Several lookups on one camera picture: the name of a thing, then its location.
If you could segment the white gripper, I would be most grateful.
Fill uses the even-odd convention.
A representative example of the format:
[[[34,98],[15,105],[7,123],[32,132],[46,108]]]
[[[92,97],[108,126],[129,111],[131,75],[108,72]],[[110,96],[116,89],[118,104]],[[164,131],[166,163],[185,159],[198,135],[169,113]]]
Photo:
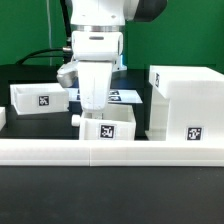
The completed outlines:
[[[92,119],[103,119],[108,104],[115,62],[123,51],[121,32],[72,33],[73,58],[57,71],[63,88],[71,87],[78,78],[81,106]]]

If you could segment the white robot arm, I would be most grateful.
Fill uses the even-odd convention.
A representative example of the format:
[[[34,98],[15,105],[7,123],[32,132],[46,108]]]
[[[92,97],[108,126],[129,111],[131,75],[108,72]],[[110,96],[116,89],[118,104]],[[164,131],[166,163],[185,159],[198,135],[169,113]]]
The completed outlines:
[[[61,86],[79,82],[82,110],[101,119],[108,104],[112,73],[123,52],[127,21],[151,22],[168,0],[69,0],[72,57],[60,67]]]

